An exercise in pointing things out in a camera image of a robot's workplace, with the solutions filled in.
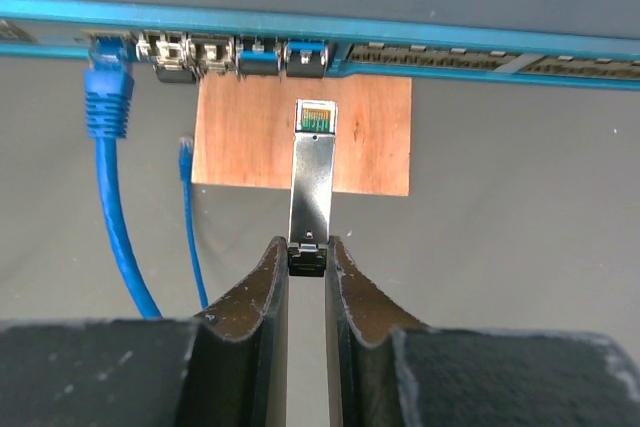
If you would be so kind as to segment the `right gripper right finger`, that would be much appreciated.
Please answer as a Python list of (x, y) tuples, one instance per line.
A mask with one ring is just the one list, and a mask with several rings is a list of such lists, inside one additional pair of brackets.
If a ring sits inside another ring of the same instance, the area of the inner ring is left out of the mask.
[(635, 426), (639, 370), (588, 332), (446, 329), (411, 315), (333, 238), (326, 346), (334, 426)]

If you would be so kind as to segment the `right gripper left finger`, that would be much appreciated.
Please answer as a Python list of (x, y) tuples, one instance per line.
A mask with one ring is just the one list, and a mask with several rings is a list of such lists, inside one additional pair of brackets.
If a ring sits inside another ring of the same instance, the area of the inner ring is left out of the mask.
[(5, 426), (282, 426), (287, 249), (186, 319), (5, 322)]

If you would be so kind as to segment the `silver SFP module plug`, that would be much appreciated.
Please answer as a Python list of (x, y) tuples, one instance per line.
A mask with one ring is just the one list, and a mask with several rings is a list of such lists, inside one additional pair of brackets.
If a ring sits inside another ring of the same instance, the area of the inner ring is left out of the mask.
[(288, 229), (289, 274), (322, 277), (327, 264), (337, 103), (296, 101)]

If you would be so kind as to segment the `dark blue network switch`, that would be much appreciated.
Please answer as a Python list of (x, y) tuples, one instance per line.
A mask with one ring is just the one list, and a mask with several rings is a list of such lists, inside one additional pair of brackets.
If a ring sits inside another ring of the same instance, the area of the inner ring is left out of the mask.
[[(325, 76), (635, 90), (639, 0), (1, 0), (1, 50), (82, 59), (142, 31), (324, 42)], [(150, 64), (140, 62), (153, 68)]]

